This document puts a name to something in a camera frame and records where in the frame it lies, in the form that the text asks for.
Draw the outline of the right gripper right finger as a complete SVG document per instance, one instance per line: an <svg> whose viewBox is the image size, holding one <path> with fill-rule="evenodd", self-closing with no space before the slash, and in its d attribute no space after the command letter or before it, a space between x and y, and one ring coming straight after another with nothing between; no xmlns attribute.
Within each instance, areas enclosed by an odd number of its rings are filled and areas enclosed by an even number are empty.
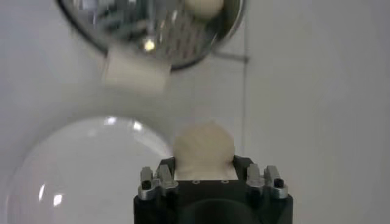
<svg viewBox="0 0 390 224"><path fill-rule="evenodd" d="M243 180L250 190L260 195L268 194L276 200L288 198L288 186L276 166L268 165L261 172L258 164L250 158L238 155L233 157L233 166L237 178Z"/></svg>

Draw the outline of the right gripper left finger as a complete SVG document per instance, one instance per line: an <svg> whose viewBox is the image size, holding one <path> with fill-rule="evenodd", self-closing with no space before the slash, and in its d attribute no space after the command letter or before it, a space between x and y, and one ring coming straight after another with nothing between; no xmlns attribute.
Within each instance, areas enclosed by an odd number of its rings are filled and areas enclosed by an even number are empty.
<svg viewBox="0 0 390 224"><path fill-rule="evenodd" d="M158 195L167 197L178 193L179 182L174 179L175 160L174 157L161 160L155 172L150 167L142 168L137 194L140 200L153 200Z"/></svg>

